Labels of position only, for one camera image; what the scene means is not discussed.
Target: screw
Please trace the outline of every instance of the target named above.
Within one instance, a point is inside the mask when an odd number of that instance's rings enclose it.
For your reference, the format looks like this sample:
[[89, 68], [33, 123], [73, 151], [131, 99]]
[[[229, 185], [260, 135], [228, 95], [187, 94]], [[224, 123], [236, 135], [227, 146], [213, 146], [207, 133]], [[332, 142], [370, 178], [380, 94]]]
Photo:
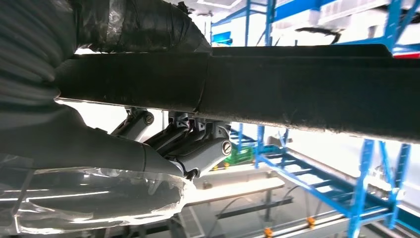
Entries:
[[152, 114], [147, 114], [145, 119], [144, 119], [146, 125], [152, 124], [154, 120], [155, 120], [155, 118], [153, 117]]
[[230, 144], [230, 141], [226, 140], [223, 142], [222, 152], [224, 155], [230, 155], [230, 152], [232, 152], [232, 145]]

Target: cable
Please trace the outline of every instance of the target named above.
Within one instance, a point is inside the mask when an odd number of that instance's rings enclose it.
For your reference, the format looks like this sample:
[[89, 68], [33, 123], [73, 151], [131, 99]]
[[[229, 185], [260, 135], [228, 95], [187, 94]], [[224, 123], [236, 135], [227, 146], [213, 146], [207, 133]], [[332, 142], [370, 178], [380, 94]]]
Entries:
[[283, 199], [281, 200], [281, 202], [278, 204], [278, 207], [277, 207], [277, 209], [276, 209], [276, 216], [274, 217], [274, 219], [273, 219], [273, 223], [274, 223], [274, 221], [277, 221], [277, 218], [278, 218], [278, 215], [280, 214], [279, 213], [279, 210], [280, 210], [280, 207], [283, 205], [283, 203], [284, 203], [284, 200], [286, 199], [286, 197], [293, 191], [293, 190], [295, 190], [295, 189], [297, 189], [297, 188], [299, 188], [300, 186], [294, 186], [293, 188], [291, 188], [291, 189], [289, 189], [289, 191], [287, 191], [287, 193], [283, 196]]
[[306, 203], [306, 217], [310, 217], [310, 208], [309, 208], [309, 200], [308, 200], [308, 193], [305, 192], [305, 203]]
[[315, 210], [315, 213], [314, 213], [314, 218], [319, 215], [319, 212], [321, 211], [321, 206], [322, 206], [322, 201], [320, 200], [319, 203], [318, 203], [318, 206], [316, 207], [316, 210]]
[[[253, 200], [251, 200], [251, 199], [249, 199], [249, 198], [247, 198], [247, 197], [237, 197], [237, 198], [235, 198], [235, 199], [233, 199], [232, 201], [230, 201], [220, 212], [219, 212], [219, 214], [217, 215], [217, 217], [219, 217], [221, 214], [223, 214], [223, 212], [230, 206], [230, 205], [232, 205], [234, 202], [236, 202], [237, 200], [239, 200], [239, 199], [245, 199], [246, 201], [248, 201], [250, 204], [254, 204], [255, 202], [253, 201]], [[261, 228], [262, 228], [262, 230], [264, 230], [264, 225], [263, 225], [263, 223], [261, 222], [261, 215], [259, 214], [259, 212], [257, 212], [257, 214], [258, 214], [258, 220], [259, 220], [259, 222], [260, 222], [260, 224], [261, 224]], [[211, 237], [211, 234], [213, 233], [213, 230], [216, 228], [216, 225], [217, 225], [217, 220], [213, 223], [213, 226], [211, 227], [211, 229], [210, 229], [210, 231], [209, 231], [209, 234], [207, 235], [207, 237]]]
[[170, 219], [173, 220], [174, 222], [178, 223], [180, 226], [182, 226], [182, 228], [185, 229], [185, 226], [182, 224], [182, 222], [180, 220], [176, 219], [175, 217], [171, 217]]

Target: gray plastic cover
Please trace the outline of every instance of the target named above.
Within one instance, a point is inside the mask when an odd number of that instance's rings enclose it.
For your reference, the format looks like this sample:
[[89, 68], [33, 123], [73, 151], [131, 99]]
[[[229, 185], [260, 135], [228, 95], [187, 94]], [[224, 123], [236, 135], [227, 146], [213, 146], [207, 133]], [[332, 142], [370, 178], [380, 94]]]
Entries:
[[0, 234], [59, 234], [170, 218], [194, 190], [168, 174], [0, 168]]

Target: metal bar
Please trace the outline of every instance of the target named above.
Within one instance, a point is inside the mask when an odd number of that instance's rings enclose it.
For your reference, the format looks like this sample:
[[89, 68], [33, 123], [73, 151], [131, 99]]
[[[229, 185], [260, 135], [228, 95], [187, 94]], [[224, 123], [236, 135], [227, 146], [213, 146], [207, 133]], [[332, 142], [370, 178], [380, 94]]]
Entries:
[[137, 232], [139, 233], [139, 238], [146, 238], [147, 231], [145, 225], [139, 225], [137, 227]]
[[356, 187], [354, 189], [354, 195], [352, 199], [351, 218], [349, 228], [347, 230], [347, 236], [349, 238], [359, 237], [362, 220], [361, 215], [364, 211], [366, 190], [368, 188], [366, 177], [369, 174], [369, 168], [372, 163], [373, 146], [373, 140], [365, 139], [360, 163], [360, 177], [356, 182]]
[[416, 211], [402, 204], [399, 205], [398, 208], [397, 223], [400, 223], [404, 227], [408, 227], [410, 230], [420, 234], [420, 214], [416, 214]]
[[286, 148], [287, 141], [289, 140], [289, 128], [286, 128], [286, 131], [284, 132], [283, 140], [284, 140], [284, 147]]
[[245, 205], [240, 206], [237, 208], [227, 209], [222, 214], [218, 215], [219, 212], [216, 212], [216, 217], [218, 219], [228, 218], [228, 217], [234, 217], [250, 212], [256, 212], [260, 210], [267, 210], [269, 208], [278, 207], [279, 205], [286, 205], [293, 202], [293, 197], [287, 196], [284, 198], [284, 200], [277, 200], [277, 201], [271, 201], [270, 203], [256, 203], [252, 205]]
[[410, 10], [404, 16], [403, 22], [398, 25], [398, 27], [397, 27], [397, 37], [395, 39], [395, 42], [398, 42], [398, 40], [400, 39], [400, 37], [403, 34], [406, 27], [411, 23], [411, 20], [413, 19], [414, 14], [416, 13], [419, 5], [420, 5], [420, 0], [416, 0], [413, 3], [413, 6], [410, 8]]
[[238, 137], [239, 137], [239, 142], [238, 142], [238, 153], [241, 153], [242, 151], [242, 134], [244, 132], [244, 124], [243, 123], [239, 123], [239, 131], [238, 131]]
[[[224, 50], [237, 52], [230, 57], [82, 55], [63, 63], [54, 83], [63, 99], [420, 142], [420, 114], [413, 110], [420, 103], [420, 61], [339, 57], [329, 50], [336, 47], [321, 48], [319, 55], [325, 52], [329, 57], [276, 57], [273, 54], [282, 55], [282, 49], [269, 48], [272, 52], [267, 53], [264, 47]], [[359, 51], [358, 46], [350, 49]], [[325, 75], [340, 75], [340, 79]]]
[[389, 198], [389, 202], [392, 204], [392, 209], [391, 209], [392, 215], [387, 221], [388, 227], [390, 229], [393, 229], [395, 227], [396, 220], [398, 217], [398, 211], [399, 211], [398, 205], [400, 204], [400, 200], [401, 200], [401, 196], [399, 196], [399, 193], [403, 189], [404, 180], [407, 175], [408, 164], [410, 160], [410, 150], [411, 150], [410, 144], [401, 145], [401, 150], [398, 156], [397, 168], [395, 172], [395, 180], [394, 180], [395, 191], [391, 193], [391, 196]]
[[172, 238], [187, 238], [187, 234], [185, 233], [185, 230], [182, 227], [182, 224], [178, 223], [180, 221], [179, 216], [174, 215], [174, 218], [177, 221], [175, 221], [173, 219], [168, 219], [167, 220], [167, 225], [168, 225], [171, 237]]
[[245, 46], [248, 46], [250, 15], [251, 15], [251, 0], [247, 0], [247, 5], [245, 7]]
[[257, 11], [257, 10], [251, 10], [251, 13], [258, 13], [258, 14], [262, 14], [262, 15], [266, 14], [266, 12], [264, 12], [264, 11]]
[[265, 46], [271, 46], [271, 23], [275, 6], [273, 0], [267, 0], [267, 11], [265, 12]]
[[401, 16], [402, 0], [391, 0], [388, 6], [388, 20], [384, 30], [384, 45], [392, 52], [397, 43], [397, 27]]
[[388, 157], [388, 152], [386, 151], [385, 142], [379, 141], [379, 149], [382, 155], [382, 164], [384, 167], [386, 182], [391, 185], [391, 192], [392, 192], [392, 189], [394, 188], [395, 185], [394, 185], [394, 180], [392, 179], [393, 176], [392, 176], [392, 171], [391, 171], [391, 165], [389, 164], [389, 157]]
[[[267, 173], [267, 178], [271, 178], [271, 172]], [[270, 222], [270, 214], [271, 214], [271, 207], [269, 206], [269, 204], [271, 204], [271, 199], [272, 199], [272, 192], [273, 190], [268, 190], [267, 192], [265, 192], [265, 205], [267, 206], [267, 208], [265, 209], [265, 214], [264, 214], [264, 221], [265, 222]]]
[[257, 127], [257, 153], [260, 154], [263, 151], [264, 147], [264, 131], [265, 127], [263, 125], [259, 125]]
[[381, 238], [403, 238], [397, 233], [384, 227], [381, 223], [374, 222], [371, 224], [367, 224], [366, 228], [379, 235], [379, 237]]

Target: black metal beam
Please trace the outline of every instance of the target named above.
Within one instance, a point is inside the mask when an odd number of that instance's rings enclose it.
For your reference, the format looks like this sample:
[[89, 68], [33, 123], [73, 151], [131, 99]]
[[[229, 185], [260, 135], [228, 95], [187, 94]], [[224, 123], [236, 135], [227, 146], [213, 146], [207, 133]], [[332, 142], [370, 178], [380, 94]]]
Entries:
[[68, 99], [420, 142], [420, 60], [331, 49], [83, 56], [63, 63], [56, 83]]
[[250, 212], [265, 210], [265, 209], [277, 207], [279, 205], [286, 205], [286, 204], [290, 204], [292, 202], [293, 202], [293, 197], [287, 196], [287, 197], [284, 198], [284, 200], [274, 201], [274, 202], [271, 202], [269, 204], [257, 203], [257, 204], [240, 206], [240, 207], [236, 207], [236, 208], [232, 208], [232, 209], [226, 209], [221, 214], [217, 213], [218, 215], [216, 215], [216, 217], [218, 219], [223, 219], [223, 218], [238, 216], [238, 215], [242, 215], [242, 214], [246, 214], [246, 213], [250, 213]]

